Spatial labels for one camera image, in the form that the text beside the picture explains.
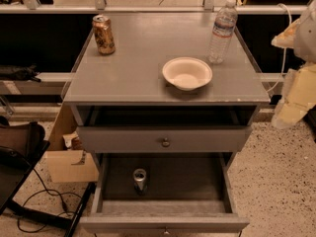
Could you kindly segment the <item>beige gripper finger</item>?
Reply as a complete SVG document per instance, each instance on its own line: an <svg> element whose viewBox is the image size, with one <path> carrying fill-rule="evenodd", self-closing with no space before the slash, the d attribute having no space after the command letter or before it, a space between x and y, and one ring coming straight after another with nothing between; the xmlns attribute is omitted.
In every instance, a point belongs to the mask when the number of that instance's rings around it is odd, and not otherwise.
<svg viewBox="0 0 316 237"><path fill-rule="evenodd" d="M289 69L283 82L281 99L272 125L285 129L296 125L316 106L316 64L307 62L300 69Z"/></svg>
<svg viewBox="0 0 316 237"><path fill-rule="evenodd" d="M280 48L293 48L295 32L299 23L299 19L292 22L282 33L273 38L272 45Z"/></svg>

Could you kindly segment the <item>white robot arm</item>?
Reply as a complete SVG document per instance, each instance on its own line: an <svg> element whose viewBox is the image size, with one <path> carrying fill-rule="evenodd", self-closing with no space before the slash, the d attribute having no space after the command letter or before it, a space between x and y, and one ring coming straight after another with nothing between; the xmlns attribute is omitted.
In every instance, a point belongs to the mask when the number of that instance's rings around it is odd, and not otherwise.
<svg viewBox="0 0 316 237"><path fill-rule="evenodd" d="M272 45L292 48L294 55L304 61L298 70L289 69L284 77L272 119L275 128L283 129L296 125L316 106L316 0L273 38Z"/></svg>

